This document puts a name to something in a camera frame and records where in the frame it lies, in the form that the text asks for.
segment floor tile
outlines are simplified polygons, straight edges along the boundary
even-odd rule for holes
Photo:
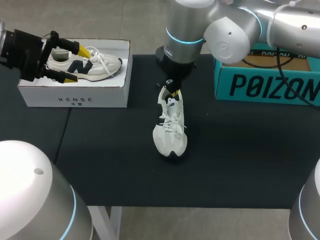
[[[124,0],[120,38],[133,54],[154,54],[165,43],[167,0]]]
[[[119,240],[247,240],[240,209],[124,207]]]
[[[119,39],[123,0],[55,0],[45,26],[65,38]]]
[[[289,240],[288,209],[241,209],[247,240]]]
[[[18,29],[30,34],[46,34],[43,32],[41,20],[47,8],[46,0],[0,0],[0,17],[5,23],[5,29]]]
[[[119,39],[123,0],[0,0],[8,30],[62,38]]]

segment white sneaker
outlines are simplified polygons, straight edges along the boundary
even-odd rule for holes
[[[91,82],[102,81],[115,74],[122,65],[121,58],[102,54],[93,46],[87,46],[91,58],[87,59],[66,50],[53,49],[47,61],[51,70],[64,71]]]
[[[163,87],[158,97],[158,121],[153,129],[153,141],[158,151],[165,157],[181,157],[187,148],[184,123],[184,102],[181,91],[173,97]]]

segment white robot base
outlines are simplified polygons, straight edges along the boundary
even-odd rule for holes
[[[100,240],[88,207],[48,157],[0,142],[1,240]]]

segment new balance logo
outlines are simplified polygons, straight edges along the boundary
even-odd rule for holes
[[[77,72],[79,74],[88,74],[89,70],[92,68],[93,64],[92,62],[88,61],[86,65],[84,66],[84,62],[81,60],[74,60],[73,63],[71,63],[70,67],[68,68],[69,73],[75,73]]]

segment cable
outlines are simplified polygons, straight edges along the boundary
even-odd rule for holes
[[[279,69],[279,73],[282,77],[282,81],[284,82],[284,84],[287,86],[287,88],[295,95],[297,96],[301,101],[305,102],[306,104],[308,104],[309,106],[317,109],[320,111],[320,108],[317,107],[316,105],[314,105],[313,103],[309,102],[307,99],[305,99],[304,97],[302,97],[299,93],[297,93],[296,90],[294,90],[292,88],[292,86],[290,86],[290,84],[288,83],[286,77],[285,77],[285,74],[284,72],[282,71],[282,65],[280,64],[280,49],[277,47],[276,48],[276,63],[277,63],[277,67]]]
[[[46,36],[49,36],[51,33],[44,35],[41,39],[44,39]]]
[[[291,57],[289,60],[281,63],[281,66],[290,63],[293,59],[294,59],[294,57]],[[245,64],[248,64],[251,67],[258,68],[258,69],[274,69],[274,68],[278,68],[278,65],[274,65],[274,66],[259,66],[259,65],[255,65],[255,64],[253,64],[251,62],[248,62],[245,59],[242,59],[242,62],[244,62]]]

